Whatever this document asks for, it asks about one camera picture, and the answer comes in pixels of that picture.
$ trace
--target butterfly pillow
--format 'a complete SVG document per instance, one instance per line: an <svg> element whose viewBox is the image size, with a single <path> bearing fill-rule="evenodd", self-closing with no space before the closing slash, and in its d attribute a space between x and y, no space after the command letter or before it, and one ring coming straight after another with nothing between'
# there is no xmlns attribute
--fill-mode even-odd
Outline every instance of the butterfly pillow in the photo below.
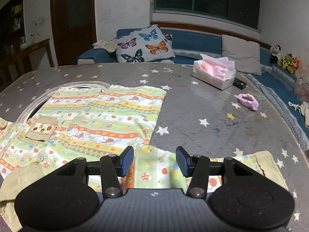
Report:
<svg viewBox="0 0 309 232"><path fill-rule="evenodd" d="M118 62L136 63L175 57L171 48L172 35L163 35L157 25L139 29L118 40Z"/></svg>

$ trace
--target sofa backrest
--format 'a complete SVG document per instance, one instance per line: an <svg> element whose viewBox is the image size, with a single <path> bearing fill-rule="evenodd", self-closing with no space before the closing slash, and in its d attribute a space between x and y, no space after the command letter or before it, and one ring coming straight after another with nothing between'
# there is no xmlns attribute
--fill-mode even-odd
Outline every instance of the sofa backrest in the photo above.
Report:
<svg viewBox="0 0 309 232"><path fill-rule="evenodd" d="M120 29L117 31L117 37L126 35L137 29ZM222 37L220 35L208 34L205 32L195 32L188 30L161 29L164 34L173 35L173 49L187 50L194 52L222 53ZM260 47L260 63L271 66L271 52Z"/></svg>

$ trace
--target door frame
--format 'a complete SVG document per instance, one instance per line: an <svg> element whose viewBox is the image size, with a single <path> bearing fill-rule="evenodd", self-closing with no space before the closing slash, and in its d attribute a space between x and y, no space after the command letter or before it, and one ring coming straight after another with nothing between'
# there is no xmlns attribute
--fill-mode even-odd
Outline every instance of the door frame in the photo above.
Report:
<svg viewBox="0 0 309 232"><path fill-rule="evenodd" d="M55 45L55 52L56 52L56 57L58 60L59 40L58 40L57 31L56 31L55 3L56 3L55 0L50 0L50 18L52 21L52 33L53 33L53 40L54 40L54 45ZM96 28L95 28L95 0L91 0L91 6L92 6L92 9L90 11L91 13L90 16L91 16L92 41L95 43L97 41Z"/></svg>

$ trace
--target orange butterfly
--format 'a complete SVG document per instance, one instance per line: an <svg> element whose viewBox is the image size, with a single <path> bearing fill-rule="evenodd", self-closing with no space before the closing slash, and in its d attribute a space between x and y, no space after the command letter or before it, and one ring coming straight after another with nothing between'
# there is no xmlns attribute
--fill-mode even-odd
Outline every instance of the orange butterfly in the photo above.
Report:
<svg viewBox="0 0 309 232"><path fill-rule="evenodd" d="M153 46L153 45L145 45L147 47L147 49L149 49L150 53L153 55L156 55L158 53L158 51L161 53L161 51L163 52L167 52L168 51L168 47L166 47L166 44L164 41L161 41L157 46Z"/></svg>

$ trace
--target beige pillow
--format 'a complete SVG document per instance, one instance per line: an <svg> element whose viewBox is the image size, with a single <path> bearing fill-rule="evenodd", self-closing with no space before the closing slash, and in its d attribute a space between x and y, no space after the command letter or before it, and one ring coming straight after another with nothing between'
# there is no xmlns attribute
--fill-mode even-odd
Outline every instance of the beige pillow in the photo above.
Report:
<svg viewBox="0 0 309 232"><path fill-rule="evenodd" d="M222 56L235 61L235 70L261 75L260 45L233 36L222 35Z"/></svg>

